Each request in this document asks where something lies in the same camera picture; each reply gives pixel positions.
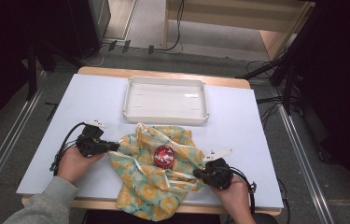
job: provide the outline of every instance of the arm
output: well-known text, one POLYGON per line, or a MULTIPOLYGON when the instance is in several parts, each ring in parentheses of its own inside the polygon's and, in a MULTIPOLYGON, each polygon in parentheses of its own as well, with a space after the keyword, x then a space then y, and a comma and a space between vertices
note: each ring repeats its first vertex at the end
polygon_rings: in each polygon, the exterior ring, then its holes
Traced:
POLYGON ((32 197, 25 207, 5 223, 69 223, 69 209, 76 197, 79 180, 104 154, 85 158, 76 147, 67 149, 54 176, 41 193, 32 197))
POLYGON ((251 216, 247 185, 234 176, 228 189, 210 187, 237 224, 256 224, 251 216))

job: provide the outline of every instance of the plastic tray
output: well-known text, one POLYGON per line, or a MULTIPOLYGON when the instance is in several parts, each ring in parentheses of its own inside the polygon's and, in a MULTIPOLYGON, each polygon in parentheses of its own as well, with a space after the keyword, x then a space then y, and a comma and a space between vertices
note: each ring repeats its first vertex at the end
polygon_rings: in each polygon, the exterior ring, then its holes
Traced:
POLYGON ((122 113, 130 122, 202 124, 209 118, 204 83, 197 79, 131 77, 122 113))

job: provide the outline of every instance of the human hand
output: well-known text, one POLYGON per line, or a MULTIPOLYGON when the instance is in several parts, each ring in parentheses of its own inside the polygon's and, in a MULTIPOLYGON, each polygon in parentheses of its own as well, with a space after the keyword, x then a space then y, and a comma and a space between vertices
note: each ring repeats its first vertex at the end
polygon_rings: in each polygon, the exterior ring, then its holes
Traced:
POLYGON ((210 189, 221 200, 224 209, 233 217, 238 224, 255 224, 249 208, 248 188, 245 182, 233 176, 231 185, 227 189, 210 189))
POLYGON ((58 177, 61 177, 70 183, 74 184, 85 173, 90 166, 100 160, 105 154, 96 154, 90 157, 84 157, 77 147, 68 148, 59 162, 58 177))

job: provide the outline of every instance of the floral fabric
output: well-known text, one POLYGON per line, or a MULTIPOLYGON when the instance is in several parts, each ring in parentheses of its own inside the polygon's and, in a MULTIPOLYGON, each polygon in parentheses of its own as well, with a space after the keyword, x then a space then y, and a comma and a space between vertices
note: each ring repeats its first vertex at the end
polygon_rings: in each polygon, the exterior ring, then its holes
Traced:
POLYGON ((191 140, 191 131, 177 126, 146 126, 139 123, 134 134, 120 139, 117 152, 110 151, 110 160, 123 181, 116 207, 148 220, 171 217, 190 191, 203 187, 192 171, 203 167, 204 154, 191 140), (175 151, 171 169, 154 164, 153 155, 159 146, 175 151))

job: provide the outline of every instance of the gray sleeve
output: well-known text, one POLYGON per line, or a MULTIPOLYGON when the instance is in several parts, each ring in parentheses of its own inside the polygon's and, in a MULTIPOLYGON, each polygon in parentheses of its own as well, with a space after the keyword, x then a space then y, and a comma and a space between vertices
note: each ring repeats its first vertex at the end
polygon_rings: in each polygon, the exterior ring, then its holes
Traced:
POLYGON ((77 191, 74 185, 54 176, 41 194, 33 196, 5 223, 69 223, 70 205, 77 191))

